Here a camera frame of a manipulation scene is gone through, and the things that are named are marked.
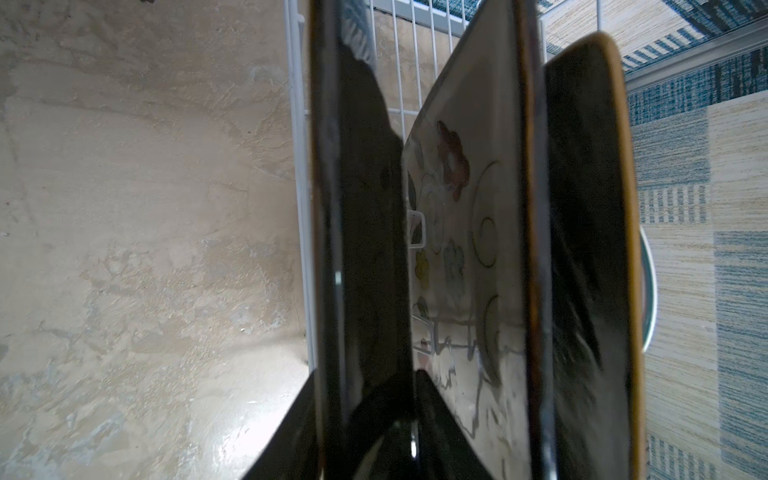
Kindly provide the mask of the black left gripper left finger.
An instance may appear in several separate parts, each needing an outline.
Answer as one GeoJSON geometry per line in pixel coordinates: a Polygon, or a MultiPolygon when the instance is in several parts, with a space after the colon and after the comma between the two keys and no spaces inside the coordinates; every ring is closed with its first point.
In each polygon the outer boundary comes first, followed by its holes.
{"type": "Polygon", "coordinates": [[[317,479],[315,372],[311,372],[245,480],[317,479]]]}

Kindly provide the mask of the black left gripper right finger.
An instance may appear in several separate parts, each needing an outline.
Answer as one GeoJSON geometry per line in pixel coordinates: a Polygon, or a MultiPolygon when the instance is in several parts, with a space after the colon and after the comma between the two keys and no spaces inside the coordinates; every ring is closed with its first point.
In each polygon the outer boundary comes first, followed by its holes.
{"type": "Polygon", "coordinates": [[[491,479],[425,370],[414,374],[419,479],[491,479]]]}

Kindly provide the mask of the floral square plate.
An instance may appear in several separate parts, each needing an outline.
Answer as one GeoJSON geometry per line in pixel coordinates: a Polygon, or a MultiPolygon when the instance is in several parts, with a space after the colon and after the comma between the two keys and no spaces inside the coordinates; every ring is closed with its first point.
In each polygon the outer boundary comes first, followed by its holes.
{"type": "Polygon", "coordinates": [[[365,5],[309,13],[317,434],[325,476],[350,479],[413,410],[403,143],[365,5]]]}
{"type": "Polygon", "coordinates": [[[537,9],[481,2],[403,153],[414,366],[492,479],[557,475],[537,9]]]}

